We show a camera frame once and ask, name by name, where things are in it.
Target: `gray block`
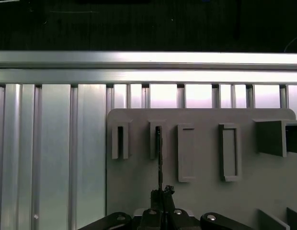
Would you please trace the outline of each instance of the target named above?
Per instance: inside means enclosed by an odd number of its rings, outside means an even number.
[[[255,120],[272,119],[295,120],[295,114],[288,109],[112,110],[107,117],[107,214],[123,211],[132,215],[138,208],[150,207],[150,192],[158,188],[158,159],[151,160],[150,121],[163,120],[166,128],[162,129],[162,143],[167,146],[163,185],[174,186],[177,208],[191,210],[197,218],[216,212],[254,229],[258,227],[258,208],[285,222],[286,208],[297,210],[297,154],[289,152],[281,158],[258,153]],[[126,120],[132,120],[129,157],[126,161],[113,160],[112,128],[116,122]],[[193,129],[184,130],[182,124],[191,124],[185,127]],[[234,124],[225,129],[223,152],[220,124]],[[236,128],[240,151],[234,144]],[[240,163],[236,160],[239,152]],[[220,153],[223,160],[232,158],[224,162],[229,166],[225,170]],[[192,170],[188,168],[191,161]],[[222,173],[241,177],[229,183],[220,177]]]
[[[257,151],[286,157],[297,153],[297,121],[256,120]]]

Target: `screw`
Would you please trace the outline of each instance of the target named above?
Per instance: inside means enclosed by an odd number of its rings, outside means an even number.
[[[213,215],[208,215],[207,219],[211,220],[211,221],[215,221],[217,218],[215,216],[213,216]]]
[[[149,214],[151,215],[155,215],[157,212],[155,212],[154,210],[149,211]]]
[[[125,217],[119,216],[117,220],[125,220]]]
[[[180,215],[180,214],[182,214],[182,211],[180,211],[179,209],[176,209],[176,210],[174,210],[174,213],[177,215]]]

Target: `metal frame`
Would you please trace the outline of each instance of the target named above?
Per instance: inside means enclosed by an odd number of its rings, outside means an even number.
[[[193,82],[297,84],[297,54],[0,52],[0,84]]]
[[[297,54],[0,51],[0,68],[297,70]]]

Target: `aluminum rail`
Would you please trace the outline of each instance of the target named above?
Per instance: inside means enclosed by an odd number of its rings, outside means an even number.
[[[297,70],[297,54],[0,51],[0,68]]]

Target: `rectangular slot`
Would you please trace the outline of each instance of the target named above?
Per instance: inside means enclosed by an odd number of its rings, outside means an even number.
[[[129,122],[117,122],[112,129],[112,159],[129,156]]]
[[[258,211],[260,230],[290,230],[290,227],[280,219],[269,215],[261,210]]]
[[[240,129],[235,124],[220,124],[220,172],[226,182],[241,179]]]
[[[287,208],[287,223],[291,230],[297,230],[297,212]]]
[[[166,135],[166,122],[165,121],[150,121],[150,159],[156,159],[157,156],[157,140],[156,140],[156,131],[157,127],[160,127],[161,139],[162,139],[162,158],[165,159],[167,155],[167,135]]]
[[[178,181],[191,182],[194,175],[194,126],[179,124],[177,126],[178,140]]]
[[[297,123],[286,124],[286,150],[297,153]]]

